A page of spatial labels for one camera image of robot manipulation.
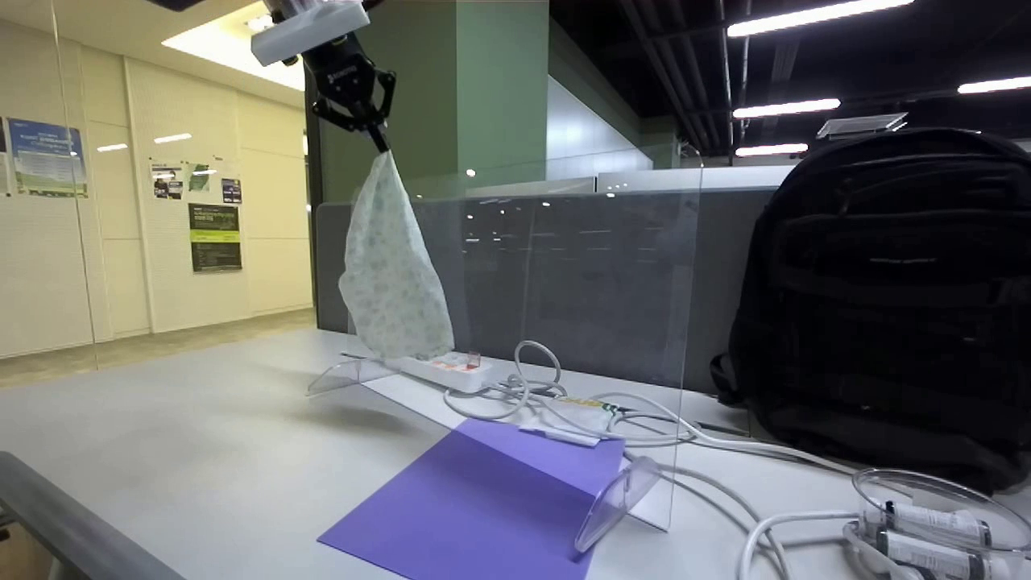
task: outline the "white plastic bag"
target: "white plastic bag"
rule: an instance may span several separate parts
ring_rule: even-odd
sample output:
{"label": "white plastic bag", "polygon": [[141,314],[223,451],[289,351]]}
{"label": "white plastic bag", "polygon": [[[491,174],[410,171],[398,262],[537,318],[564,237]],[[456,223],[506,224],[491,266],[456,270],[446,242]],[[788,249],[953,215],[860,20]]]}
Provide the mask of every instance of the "white plastic bag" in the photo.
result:
{"label": "white plastic bag", "polygon": [[381,359],[438,359],[455,347],[446,299],[429,262],[394,150],[358,194],[339,279],[358,338]]}

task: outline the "white wall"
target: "white wall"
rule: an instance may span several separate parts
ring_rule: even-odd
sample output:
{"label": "white wall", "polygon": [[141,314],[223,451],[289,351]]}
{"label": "white wall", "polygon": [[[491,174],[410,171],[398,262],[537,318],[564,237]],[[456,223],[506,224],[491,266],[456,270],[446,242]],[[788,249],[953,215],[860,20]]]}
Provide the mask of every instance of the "white wall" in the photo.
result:
{"label": "white wall", "polygon": [[[308,305],[301,114],[0,21],[0,117],[85,132],[91,198],[0,198],[0,359]],[[158,150],[155,135],[194,132]],[[194,275],[150,157],[245,180],[240,275]]]}
{"label": "white wall", "polygon": [[652,157],[553,78],[547,79],[547,180],[652,171]]}

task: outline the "floor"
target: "floor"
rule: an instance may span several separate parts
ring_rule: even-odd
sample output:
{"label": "floor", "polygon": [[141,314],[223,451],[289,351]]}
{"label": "floor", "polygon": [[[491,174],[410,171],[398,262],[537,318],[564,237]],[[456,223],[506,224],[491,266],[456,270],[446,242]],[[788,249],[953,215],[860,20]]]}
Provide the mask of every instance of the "floor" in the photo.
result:
{"label": "floor", "polygon": [[[59,376],[94,373],[105,367],[125,367],[139,362],[169,359],[184,351],[199,351],[227,342],[247,342],[264,335],[282,335],[297,330],[311,330],[311,314],[285,314],[268,318],[247,318],[231,325],[210,325],[169,335],[146,335],[125,342],[105,342],[91,347],[31,354],[31,359],[8,359],[0,362],[0,389],[25,386],[25,383],[49,383]],[[0,533],[0,580],[49,580],[50,559],[41,545],[25,534],[25,527],[8,524],[8,538]]]}

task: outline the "purple paper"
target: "purple paper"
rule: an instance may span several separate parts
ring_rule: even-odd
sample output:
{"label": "purple paper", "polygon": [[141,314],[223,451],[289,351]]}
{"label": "purple paper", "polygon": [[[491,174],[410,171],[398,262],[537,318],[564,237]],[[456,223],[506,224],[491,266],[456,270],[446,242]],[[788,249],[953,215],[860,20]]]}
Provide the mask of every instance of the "purple paper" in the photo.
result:
{"label": "purple paper", "polygon": [[410,580],[584,580],[572,538],[618,462],[620,440],[463,421],[320,542]]}

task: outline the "ceiling light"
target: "ceiling light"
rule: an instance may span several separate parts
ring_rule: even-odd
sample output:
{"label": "ceiling light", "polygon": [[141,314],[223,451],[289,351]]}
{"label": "ceiling light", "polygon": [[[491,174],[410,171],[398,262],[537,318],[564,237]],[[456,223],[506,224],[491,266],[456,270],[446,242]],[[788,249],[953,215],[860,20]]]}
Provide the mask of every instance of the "ceiling light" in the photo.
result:
{"label": "ceiling light", "polygon": [[808,150],[806,141],[778,141],[778,146],[736,149],[736,157],[770,157],[770,156],[801,156],[801,150]]}
{"label": "ceiling light", "polygon": [[270,64],[264,69],[252,52],[252,34],[257,27],[268,27],[264,2],[247,2],[236,14],[224,14],[220,20],[210,20],[195,29],[186,29],[180,34],[169,34],[160,43],[164,49],[240,72],[247,78],[261,78],[289,91],[301,91],[301,69],[293,64]]}
{"label": "ceiling light", "polygon": [[189,132],[176,132],[176,135],[158,135],[155,146],[169,146],[169,141],[189,141]]}
{"label": "ceiling light", "polygon": [[851,20],[860,14],[878,14],[878,9],[894,9],[908,8],[915,0],[846,0],[846,2],[832,2],[832,8],[815,8],[815,9],[798,9],[798,14],[778,14],[765,20],[743,20],[729,29],[732,38],[747,38],[747,34],[765,34],[777,29],[798,29],[798,27],[815,27],[815,21],[832,21],[832,20]]}
{"label": "ceiling light", "polygon": [[130,141],[101,146],[96,150],[125,150]]}
{"label": "ceiling light", "polygon": [[765,117],[806,117],[806,114],[825,114],[837,111],[841,101],[797,101],[797,102],[765,102],[765,105],[742,105],[734,111],[734,120],[765,120]]}
{"label": "ceiling light", "polygon": [[1003,91],[1031,91],[1031,78],[996,78],[996,79],[961,83],[961,92],[1003,92]]}

